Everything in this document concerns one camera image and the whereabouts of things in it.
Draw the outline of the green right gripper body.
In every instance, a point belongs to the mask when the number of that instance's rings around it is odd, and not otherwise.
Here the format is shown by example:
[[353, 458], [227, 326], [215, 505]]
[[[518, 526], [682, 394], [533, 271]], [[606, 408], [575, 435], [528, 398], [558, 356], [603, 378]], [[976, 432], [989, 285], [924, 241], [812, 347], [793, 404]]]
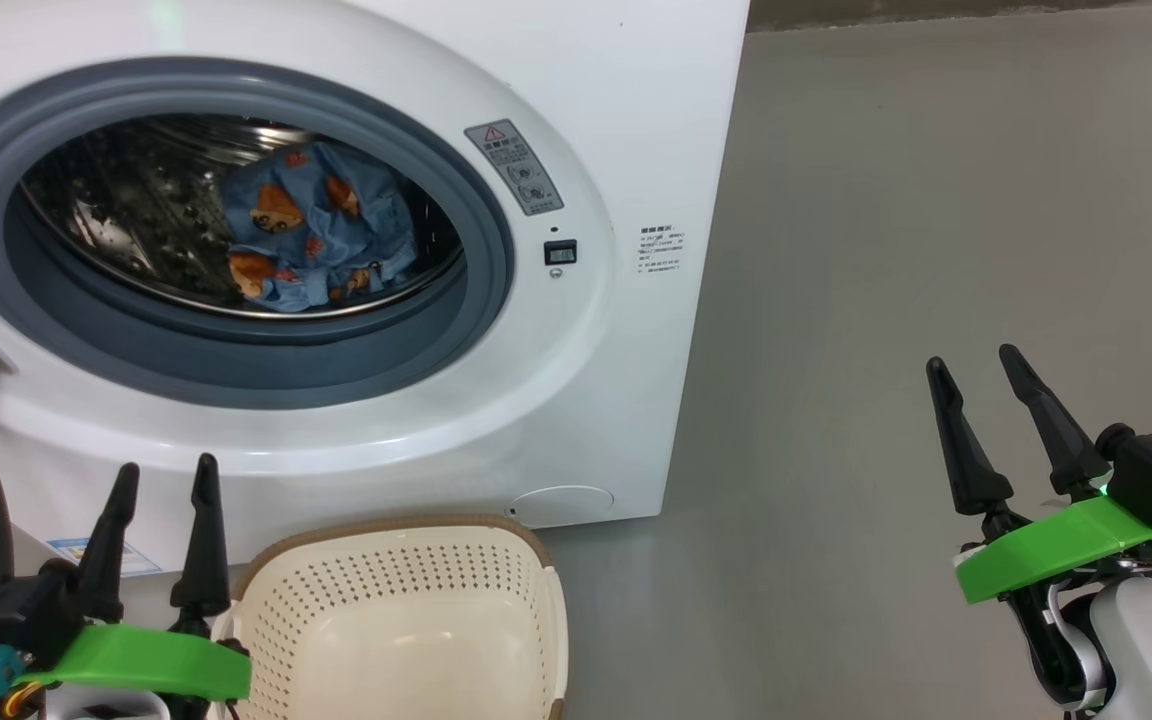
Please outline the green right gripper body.
[[1152, 526], [1101, 495], [961, 553], [955, 575], [967, 602], [984, 602], [1152, 541]]

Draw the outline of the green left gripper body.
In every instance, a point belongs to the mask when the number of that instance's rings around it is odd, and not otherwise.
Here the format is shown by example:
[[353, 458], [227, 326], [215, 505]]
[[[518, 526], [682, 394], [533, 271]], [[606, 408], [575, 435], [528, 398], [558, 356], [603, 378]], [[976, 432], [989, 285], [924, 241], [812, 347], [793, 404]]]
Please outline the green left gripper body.
[[206, 702], [250, 697], [251, 659], [197, 635], [142, 626], [86, 626], [50, 669], [26, 670], [15, 684], [65, 683], [122, 691], [179, 694]]

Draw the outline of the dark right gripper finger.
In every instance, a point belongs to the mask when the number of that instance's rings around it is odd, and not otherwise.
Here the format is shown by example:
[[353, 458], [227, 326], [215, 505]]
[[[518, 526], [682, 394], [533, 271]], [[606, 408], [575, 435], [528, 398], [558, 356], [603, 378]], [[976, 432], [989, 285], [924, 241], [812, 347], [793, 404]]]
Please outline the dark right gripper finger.
[[942, 357], [927, 361], [925, 377], [955, 511], [963, 516], [1005, 511], [1011, 484], [993, 469], [980, 447], [964, 414], [964, 397]]
[[1108, 473], [1108, 461], [1098, 454], [1091, 438], [1064, 409], [1056, 393], [1043, 382], [1018, 346], [1001, 344], [998, 357], [1011, 393], [1032, 416], [1049, 461], [1053, 491], [1069, 498], [1101, 497], [1102, 491], [1093, 486], [1093, 480]]

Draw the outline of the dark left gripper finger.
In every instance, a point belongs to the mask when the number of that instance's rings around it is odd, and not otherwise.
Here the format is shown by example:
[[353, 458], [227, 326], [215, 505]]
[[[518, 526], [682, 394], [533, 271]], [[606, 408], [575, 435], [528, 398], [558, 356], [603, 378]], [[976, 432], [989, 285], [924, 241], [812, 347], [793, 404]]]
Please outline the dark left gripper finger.
[[227, 533], [221, 506], [218, 460], [198, 457], [191, 492], [195, 520], [179, 582], [172, 588], [170, 605], [179, 611], [170, 632], [209, 635], [209, 619], [230, 607]]
[[83, 616], [101, 623], [120, 623], [124, 605], [120, 600], [126, 529], [132, 523], [141, 487], [141, 467], [120, 467], [108, 501], [96, 521], [78, 566], [76, 606]]

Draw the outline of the blue garment with cream lining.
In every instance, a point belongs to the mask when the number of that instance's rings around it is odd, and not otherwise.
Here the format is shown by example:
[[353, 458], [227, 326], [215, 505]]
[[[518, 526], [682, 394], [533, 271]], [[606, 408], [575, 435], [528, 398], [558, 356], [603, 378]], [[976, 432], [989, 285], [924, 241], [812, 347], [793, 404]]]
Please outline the blue garment with cream lining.
[[392, 249], [356, 249], [343, 263], [329, 264], [329, 251], [349, 249], [312, 236], [278, 250], [238, 245], [227, 252], [227, 265], [247, 304], [302, 313], [389, 291], [407, 281], [417, 259], [415, 243], [403, 241]]

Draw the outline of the blue garment with orange bears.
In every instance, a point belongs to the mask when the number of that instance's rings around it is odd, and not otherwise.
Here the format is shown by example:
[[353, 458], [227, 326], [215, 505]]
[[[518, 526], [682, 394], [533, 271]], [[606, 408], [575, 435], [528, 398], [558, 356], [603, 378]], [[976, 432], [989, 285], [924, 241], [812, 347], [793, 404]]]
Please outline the blue garment with orange bears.
[[301, 143], [244, 165], [221, 182], [230, 258], [275, 270], [379, 270], [384, 281], [417, 260], [414, 218], [396, 176], [361, 151]]

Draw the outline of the perforated steel washer drum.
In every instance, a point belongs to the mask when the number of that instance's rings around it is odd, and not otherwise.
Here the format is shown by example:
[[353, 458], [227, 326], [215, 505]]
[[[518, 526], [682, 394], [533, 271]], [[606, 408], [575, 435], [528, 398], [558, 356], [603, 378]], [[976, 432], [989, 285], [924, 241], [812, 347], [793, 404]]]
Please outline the perforated steel washer drum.
[[335, 138], [259, 118], [161, 114], [92, 129], [47, 152], [18, 184], [41, 222], [79, 258], [156, 300], [262, 323], [308, 323], [370, 313], [430, 290], [465, 250], [433, 197], [391, 165], [414, 218], [417, 260], [406, 282], [370, 300], [301, 313], [247, 304], [227, 265], [221, 210], [228, 174], [275, 151]]

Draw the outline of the white front-load washing machine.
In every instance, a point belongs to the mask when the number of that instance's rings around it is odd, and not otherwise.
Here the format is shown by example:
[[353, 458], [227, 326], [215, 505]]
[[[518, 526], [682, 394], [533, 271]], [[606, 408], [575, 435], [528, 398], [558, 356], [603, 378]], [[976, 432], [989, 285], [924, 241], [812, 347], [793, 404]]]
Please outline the white front-load washing machine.
[[[0, 92], [126, 59], [252, 61], [338, 82], [433, 129], [503, 206], [515, 278], [461, 361], [351, 404], [183, 404], [58, 372], [3, 338], [0, 479], [41, 544], [90, 537], [141, 467], [127, 541], [177, 571], [198, 456], [219, 462], [229, 560], [347, 521], [503, 516], [535, 488], [593, 486], [607, 520], [664, 502], [750, 0], [0, 0]], [[508, 119], [564, 209], [525, 217], [465, 129]], [[637, 274], [641, 228], [687, 233]], [[579, 260], [543, 262], [577, 240]]]

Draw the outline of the blue energy label sticker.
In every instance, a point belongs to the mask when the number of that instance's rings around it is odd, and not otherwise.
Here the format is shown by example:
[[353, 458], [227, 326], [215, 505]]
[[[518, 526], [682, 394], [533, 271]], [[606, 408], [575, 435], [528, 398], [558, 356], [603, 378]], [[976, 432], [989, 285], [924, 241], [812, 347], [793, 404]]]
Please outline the blue energy label sticker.
[[[50, 541], [45, 541], [45, 544], [52, 552], [55, 553], [56, 556], [73, 562], [73, 564], [79, 564], [81, 560], [84, 555], [86, 555], [88, 544], [90, 544], [90, 541], [91, 538], [79, 537], [50, 539]], [[134, 548], [131, 544], [123, 544], [122, 577], [147, 577], [147, 575], [156, 575], [161, 571], [162, 570], [159, 564], [156, 564], [154, 561], [143, 555], [143, 553]]]

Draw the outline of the cream perforated laundry basket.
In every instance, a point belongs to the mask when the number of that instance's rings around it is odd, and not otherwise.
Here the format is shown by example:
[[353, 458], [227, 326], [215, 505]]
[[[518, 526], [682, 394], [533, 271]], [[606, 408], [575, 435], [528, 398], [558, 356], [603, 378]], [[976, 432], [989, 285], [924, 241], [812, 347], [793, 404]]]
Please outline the cream perforated laundry basket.
[[564, 720], [570, 634], [547, 548], [492, 515], [370, 521], [257, 555], [212, 638], [250, 652], [206, 720]]

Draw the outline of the white text sticker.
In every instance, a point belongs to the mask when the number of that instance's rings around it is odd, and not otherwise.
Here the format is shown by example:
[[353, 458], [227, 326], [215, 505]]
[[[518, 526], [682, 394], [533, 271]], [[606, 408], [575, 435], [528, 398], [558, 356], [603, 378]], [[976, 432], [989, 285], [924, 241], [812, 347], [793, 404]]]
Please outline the white text sticker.
[[637, 274], [676, 272], [685, 259], [687, 233], [677, 225], [641, 228], [635, 249]]

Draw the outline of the grey warning label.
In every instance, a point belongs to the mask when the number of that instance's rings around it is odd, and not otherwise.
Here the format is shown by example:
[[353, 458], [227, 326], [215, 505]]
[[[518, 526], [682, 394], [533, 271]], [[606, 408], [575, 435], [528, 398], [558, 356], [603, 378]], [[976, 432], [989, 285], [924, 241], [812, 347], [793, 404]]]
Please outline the grey warning label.
[[493, 120], [468, 127], [463, 132], [506, 182], [525, 217], [564, 209], [556, 184], [511, 120]]

